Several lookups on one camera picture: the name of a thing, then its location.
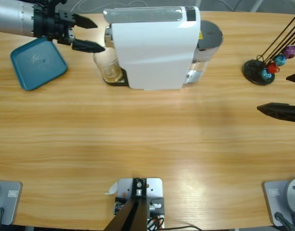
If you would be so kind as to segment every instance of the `wood grain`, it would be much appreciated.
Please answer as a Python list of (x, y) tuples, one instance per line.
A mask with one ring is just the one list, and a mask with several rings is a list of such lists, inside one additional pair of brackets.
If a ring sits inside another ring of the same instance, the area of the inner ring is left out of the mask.
[[(98, 29), (78, 39), (103, 42)], [(10, 53), (32, 38), (0, 33), (0, 180), (23, 192), (15, 224), (104, 229), (113, 218), (119, 178), (163, 180), (166, 225), (203, 229), (270, 225), (262, 183), (295, 178), (295, 123), (256, 106), (295, 105), (295, 58), (269, 86), (248, 82), (247, 60), (262, 53), (291, 15), (202, 12), (224, 43), (203, 78), (181, 90), (143, 91), (106, 85), (92, 54), (58, 45), (69, 69), (24, 91)]]

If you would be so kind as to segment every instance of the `white panel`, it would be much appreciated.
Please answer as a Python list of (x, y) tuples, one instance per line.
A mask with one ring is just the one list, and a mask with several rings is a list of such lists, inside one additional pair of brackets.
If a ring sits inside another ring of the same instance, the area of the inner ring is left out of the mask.
[(166, 90), (182, 87), (193, 59), (200, 30), (197, 21), (112, 24), (120, 66), (133, 89)]

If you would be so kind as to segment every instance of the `sticker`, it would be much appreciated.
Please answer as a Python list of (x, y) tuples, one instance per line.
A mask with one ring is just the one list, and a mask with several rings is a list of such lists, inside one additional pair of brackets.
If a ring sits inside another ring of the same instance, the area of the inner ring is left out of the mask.
[(199, 39), (203, 39), (203, 34), (202, 34), (202, 31), (200, 31), (200, 34), (199, 34)]
[(9, 190), (8, 197), (17, 197), (18, 191)]
[(269, 194), (271, 196), (279, 196), (279, 190), (278, 189), (269, 189)]

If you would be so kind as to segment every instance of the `floor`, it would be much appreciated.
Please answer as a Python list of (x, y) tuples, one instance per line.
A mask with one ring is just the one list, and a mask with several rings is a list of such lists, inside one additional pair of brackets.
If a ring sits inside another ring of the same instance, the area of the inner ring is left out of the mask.
[[(256, 0), (201, 0), (201, 11), (236, 11), (248, 12)], [(105, 8), (194, 5), (196, 0), (68, 0), (59, 5), (75, 13), (102, 13)], [(295, 0), (264, 0), (257, 12), (295, 14)]]

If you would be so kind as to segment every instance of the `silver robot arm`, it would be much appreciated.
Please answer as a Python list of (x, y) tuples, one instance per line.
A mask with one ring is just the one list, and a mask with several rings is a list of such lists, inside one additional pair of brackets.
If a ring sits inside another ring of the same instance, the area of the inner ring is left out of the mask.
[(67, 12), (55, 12), (58, 3), (67, 0), (0, 0), (0, 32), (40, 38), (56, 39), (58, 43), (72, 45), (73, 50), (102, 52), (104, 48), (92, 41), (75, 38), (72, 28), (95, 28), (86, 17)]

